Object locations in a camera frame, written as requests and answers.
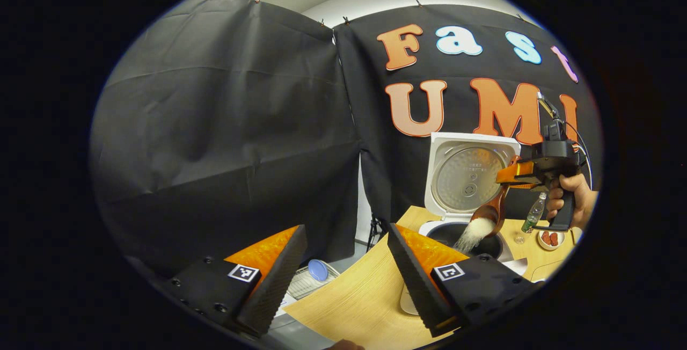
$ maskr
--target white wall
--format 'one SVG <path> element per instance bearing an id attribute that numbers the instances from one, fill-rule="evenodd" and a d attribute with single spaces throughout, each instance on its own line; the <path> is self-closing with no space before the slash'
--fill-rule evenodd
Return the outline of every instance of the white wall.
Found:
<path id="1" fill-rule="evenodd" d="M 499 12 L 520 16 L 535 25 L 540 26 L 527 14 L 508 3 L 506 0 L 419 0 L 422 5 L 432 4 L 452 4 L 470 5 L 481 8 L 497 10 Z M 324 19 L 324 25 L 335 27 L 344 22 L 343 16 L 348 20 L 363 17 L 368 14 L 382 12 L 383 10 L 403 8 L 406 6 L 417 6 L 415 0 L 329 0 L 303 12 L 307 17 L 316 21 Z M 367 243 L 370 233 L 371 211 L 368 199 L 363 189 L 363 176 L 358 173 L 358 226 L 356 229 L 356 240 Z"/>

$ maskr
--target open lid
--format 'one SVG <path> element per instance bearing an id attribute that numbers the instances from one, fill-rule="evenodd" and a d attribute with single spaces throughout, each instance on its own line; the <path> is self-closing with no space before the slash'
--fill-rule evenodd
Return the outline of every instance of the open lid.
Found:
<path id="1" fill-rule="evenodd" d="M 440 216 L 472 215 L 498 194 L 496 172 L 520 154 L 510 137 L 432 133 L 425 208 Z"/>

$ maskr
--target black cloth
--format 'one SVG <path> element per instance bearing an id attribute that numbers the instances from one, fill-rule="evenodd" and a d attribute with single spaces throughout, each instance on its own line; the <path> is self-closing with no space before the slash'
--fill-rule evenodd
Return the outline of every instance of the black cloth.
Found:
<path id="1" fill-rule="evenodd" d="M 387 71 L 388 54 L 378 35 L 418 25 L 419 51 L 407 54 L 417 62 L 409 67 Z M 440 27 L 458 26 L 469 30 L 483 52 L 477 56 L 450 55 L 437 48 L 435 32 Z M 525 62 L 506 40 L 506 32 L 523 34 L 535 44 L 540 64 Z M 390 111 L 386 86 L 411 83 L 410 113 L 416 122 L 429 116 L 427 94 L 420 83 L 442 80 L 448 88 L 443 93 L 444 122 L 441 132 L 473 133 L 479 125 L 479 100 L 471 88 L 474 78 L 490 78 L 498 82 L 510 102 L 520 83 L 534 84 L 551 100 L 565 117 L 560 94 L 572 97 L 577 103 L 577 130 L 589 148 L 594 189 L 601 185 L 603 147 L 601 122 L 591 91 L 576 62 L 565 46 L 539 27 L 511 15 L 484 8 L 462 5 L 424 5 L 386 10 L 356 18 L 350 24 L 334 28 L 337 49 L 353 117 L 361 137 L 361 169 L 365 192 L 376 216 L 395 222 L 409 206 L 424 206 L 425 180 L 429 160 L 429 137 L 413 137 L 397 130 Z M 555 45 L 569 60 L 579 82 L 567 74 L 557 55 L 550 49 Z M 540 128 L 550 122 L 550 116 L 540 110 Z M 494 120 L 494 128 L 504 135 Z M 513 137 L 520 132 L 518 123 Z M 528 157 L 531 147 L 523 145 L 522 155 Z M 586 169 L 583 172 L 589 182 Z M 525 189 L 511 189 L 506 199 L 506 217 L 525 218 L 535 202 L 537 193 Z"/>
<path id="2" fill-rule="evenodd" d="M 91 130 L 98 205 L 160 276 L 306 225 L 354 252 L 359 145 L 332 30 L 253 0 L 186 0 L 140 34 Z"/>

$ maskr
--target blue letter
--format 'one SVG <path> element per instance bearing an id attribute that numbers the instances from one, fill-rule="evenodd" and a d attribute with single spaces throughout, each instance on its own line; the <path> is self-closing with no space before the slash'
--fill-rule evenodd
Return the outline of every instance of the blue letter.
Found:
<path id="1" fill-rule="evenodd" d="M 474 41 L 472 33 L 465 28 L 439 28 L 436 30 L 436 35 L 441 38 L 437 40 L 436 47 L 445 54 L 457 55 L 463 52 L 471 56 L 481 54 L 481 47 Z"/>
<path id="2" fill-rule="evenodd" d="M 513 48 L 515 54 L 524 61 L 533 62 L 534 64 L 542 62 L 542 57 L 539 56 L 539 52 L 535 49 L 534 42 L 528 39 L 528 37 L 515 32 L 506 32 L 506 40 L 515 45 L 515 48 Z"/>

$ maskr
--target wooden table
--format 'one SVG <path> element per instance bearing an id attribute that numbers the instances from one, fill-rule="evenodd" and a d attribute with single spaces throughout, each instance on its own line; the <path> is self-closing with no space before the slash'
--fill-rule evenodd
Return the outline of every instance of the wooden table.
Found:
<path id="1" fill-rule="evenodd" d="M 440 220 L 424 208 L 412 206 L 398 220 L 398 225 L 418 231 L 427 221 Z M 514 259 L 527 257 L 526 279 L 548 277 L 572 250 L 572 235 L 567 233 L 561 247 L 547 251 L 539 246 L 536 235 L 518 245 L 513 241 L 523 221 L 506 220 L 501 234 Z M 451 335 L 432 338 L 419 316 L 400 308 L 403 278 L 393 260 L 387 237 L 371 248 L 339 277 L 309 296 L 285 306 L 286 313 L 320 335 L 333 340 L 351 340 L 366 350 L 410 350 L 429 345 Z"/>

